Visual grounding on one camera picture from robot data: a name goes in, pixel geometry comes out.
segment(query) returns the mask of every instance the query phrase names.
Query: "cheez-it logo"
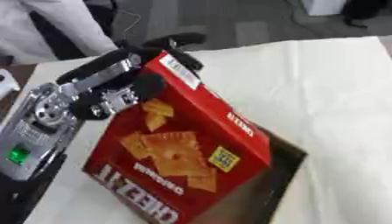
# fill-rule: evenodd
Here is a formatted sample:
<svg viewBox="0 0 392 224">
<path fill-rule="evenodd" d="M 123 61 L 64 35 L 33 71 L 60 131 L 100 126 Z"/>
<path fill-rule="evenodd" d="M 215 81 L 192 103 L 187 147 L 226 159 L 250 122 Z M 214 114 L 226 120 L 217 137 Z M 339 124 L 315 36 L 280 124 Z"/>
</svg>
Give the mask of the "cheez-it logo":
<svg viewBox="0 0 392 224">
<path fill-rule="evenodd" d="M 240 129 L 243 130 L 245 133 L 247 133 L 248 136 L 252 137 L 255 134 L 253 130 L 245 122 L 243 122 L 240 117 L 235 115 L 233 112 L 229 112 L 227 114 L 227 118 L 228 120 L 235 123 L 238 127 L 240 127 Z"/>
<path fill-rule="evenodd" d="M 101 171 L 95 175 L 105 186 L 115 193 L 123 196 L 127 201 L 133 203 L 159 224 L 174 224 L 179 219 L 179 214 L 171 207 L 164 204 L 158 198 L 152 196 L 130 179 L 124 178 L 118 171 L 113 171 L 109 164 L 105 164 Z M 116 183 L 124 180 L 125 184 L 116 187 Z"/>
</svg>

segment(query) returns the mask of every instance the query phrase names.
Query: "floor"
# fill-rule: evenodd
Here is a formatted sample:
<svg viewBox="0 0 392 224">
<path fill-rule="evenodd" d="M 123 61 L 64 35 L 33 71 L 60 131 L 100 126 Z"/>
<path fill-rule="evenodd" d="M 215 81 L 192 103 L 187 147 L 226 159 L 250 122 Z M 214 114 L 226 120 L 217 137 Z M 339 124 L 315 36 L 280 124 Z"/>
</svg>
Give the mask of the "floor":
<svg viewBox="0 0 392 224">
<path fill-rule="evenodd" d="M 291 39 L 325 39 L 392 34 L 392 13 L 351 28 L 340 16 L 308 17 L 299 0 L 119 0 L 114 39 L 133 45 L 177 32 L 202 32 L 204 45 L 223 49 Z"/>
</svg>

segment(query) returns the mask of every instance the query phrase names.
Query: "person's arm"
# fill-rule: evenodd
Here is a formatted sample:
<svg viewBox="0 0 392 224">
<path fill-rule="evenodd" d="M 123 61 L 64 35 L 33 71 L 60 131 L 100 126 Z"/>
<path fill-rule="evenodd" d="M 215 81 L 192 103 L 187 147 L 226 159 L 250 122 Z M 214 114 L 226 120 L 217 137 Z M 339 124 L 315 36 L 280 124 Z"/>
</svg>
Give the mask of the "person's arm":
<svg viewBox="0 0 392 224">
<path fill-rule="evenodd" d="M 115 50 L 82 0 L 21 0 L 63 31 L 86 55 L 96 56 Z"/>
<path fill-rule="evenodd" d="M 0 0 L 0 15 L 1 54 L 13 56 L 16 64 L 57 60 L 19 1 Z"/>
</svg>

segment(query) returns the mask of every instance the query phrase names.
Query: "cheez-it box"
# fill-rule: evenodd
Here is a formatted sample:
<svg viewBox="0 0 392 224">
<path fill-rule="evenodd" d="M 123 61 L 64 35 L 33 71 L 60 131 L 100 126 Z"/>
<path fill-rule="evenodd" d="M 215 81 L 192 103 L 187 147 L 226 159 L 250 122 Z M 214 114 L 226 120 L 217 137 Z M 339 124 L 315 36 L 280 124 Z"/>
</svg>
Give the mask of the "cheez-it box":
<svg viewBox="0 0 392 224">
<path fill-rule="evenodd" d="M 269 139 L 167 52 L 145 72 L 166 89 L 117 115 L 84 169 L 149 222 L 187 223 L 268 168 Z"/>
</svg>

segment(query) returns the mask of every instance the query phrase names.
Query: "yellow label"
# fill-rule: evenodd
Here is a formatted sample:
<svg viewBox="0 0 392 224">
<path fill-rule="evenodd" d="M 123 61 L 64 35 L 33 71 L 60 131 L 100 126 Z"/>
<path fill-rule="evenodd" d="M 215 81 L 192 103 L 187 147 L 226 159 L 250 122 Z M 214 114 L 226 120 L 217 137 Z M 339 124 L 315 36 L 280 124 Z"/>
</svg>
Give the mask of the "yellow label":
<svg viewBox="0 0 392 224">
<path fill-rule="evenodd" d="M 216 165 L 224 172 L 230 172 L 240 160 L 235 154 L 219 146 L 208 159 L 208 162 Z"/>
</svg>

